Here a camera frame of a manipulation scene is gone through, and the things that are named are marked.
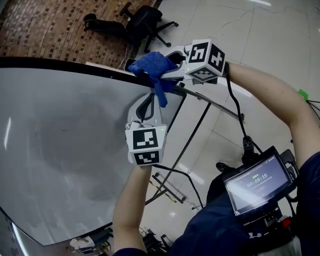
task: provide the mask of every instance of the whiteboard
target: whiteboard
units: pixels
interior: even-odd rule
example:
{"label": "whiteboard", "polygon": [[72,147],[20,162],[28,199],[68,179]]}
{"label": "whiteboard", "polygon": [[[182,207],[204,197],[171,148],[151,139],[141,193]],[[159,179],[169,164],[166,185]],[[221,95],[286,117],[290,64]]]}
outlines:
{"label": "whiteboard", "polygon": [[[110,223],[133,167],[125,142],[128,110],[151,88],[26,67],[0,68],[0,78],[3,211],[44,246]],[[170,125],[184,97],[168,93],[167,99],[162,118]]]}

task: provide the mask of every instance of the red component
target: red component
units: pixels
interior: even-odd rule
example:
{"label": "red component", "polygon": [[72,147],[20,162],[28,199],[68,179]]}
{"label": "red component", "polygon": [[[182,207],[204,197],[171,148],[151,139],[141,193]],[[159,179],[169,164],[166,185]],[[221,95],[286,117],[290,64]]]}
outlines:
{"label": "red component", "polygon": [[288,218],[285,218],[283,221],[282,221],[282,226],[287,229],[289,226],[291,225],[291,219],[288,217]]}

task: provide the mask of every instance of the dark blue shirt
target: dark blue shirt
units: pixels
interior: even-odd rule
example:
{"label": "dark blue shirt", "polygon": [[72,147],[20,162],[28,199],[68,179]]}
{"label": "dark blue shirt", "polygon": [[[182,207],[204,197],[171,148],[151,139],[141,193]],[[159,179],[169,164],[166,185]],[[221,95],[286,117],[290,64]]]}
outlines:
{"label": "dark blue shirt", "polygon": [[[301,167],[298,190],[297,235],[303,255],[320,252],[320,152]],[[249,239],[243,225],[236,221],[227,192],[212,201],[188,223],[183,235],[170,250],[172,256],[239,255],[254,239]],[[115,256],[145,256],[137,249],[126,248]]]}

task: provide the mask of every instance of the brown carpet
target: brown carpet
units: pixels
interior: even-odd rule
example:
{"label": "brown carpet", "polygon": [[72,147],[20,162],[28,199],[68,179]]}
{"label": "brown carpet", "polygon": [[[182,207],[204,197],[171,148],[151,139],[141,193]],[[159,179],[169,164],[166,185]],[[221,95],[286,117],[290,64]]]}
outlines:
{"label": "brown carpet", "polygon": [[[83,18],[127,24],[119,16],[129,0],[8,0],[0,15],[0,56],[28,56],[69,62],[93,62],[117,68],[128,43],[113,36],[84,31]],[[154,0],[134,0],[135,13]],[[126,59],[133,51],[128,46]]]}

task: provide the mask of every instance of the office chair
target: office chair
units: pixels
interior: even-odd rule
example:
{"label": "office chair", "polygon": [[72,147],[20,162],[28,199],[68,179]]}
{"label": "office chair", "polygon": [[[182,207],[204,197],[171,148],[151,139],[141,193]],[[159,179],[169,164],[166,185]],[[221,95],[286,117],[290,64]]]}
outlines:
{"label": "office chair", "polygon": [[161,21],[162,13],[156,8],[148,5],[142,6],[135,14],[132,14],[128,7],[131,2],[128,2],[120,12],[120,16],[126,14],[130,21],[124,27],[120,22],[105,21],[97,19],[93,13],[86,15],[83,19],[85,31],[91,30],[97,33],[111,34],[119,38],[124,38],[128,43],[138,47],[141,40],[148,36],[144,52],[149,53],[149,46],[154,38],[158,38],[167,47],[171,47],[171,43],[165,42],[158,33],[165,28],[174,25],[178,27],[179,24],[172,21],[162,26],[157,27],[157,23]]}

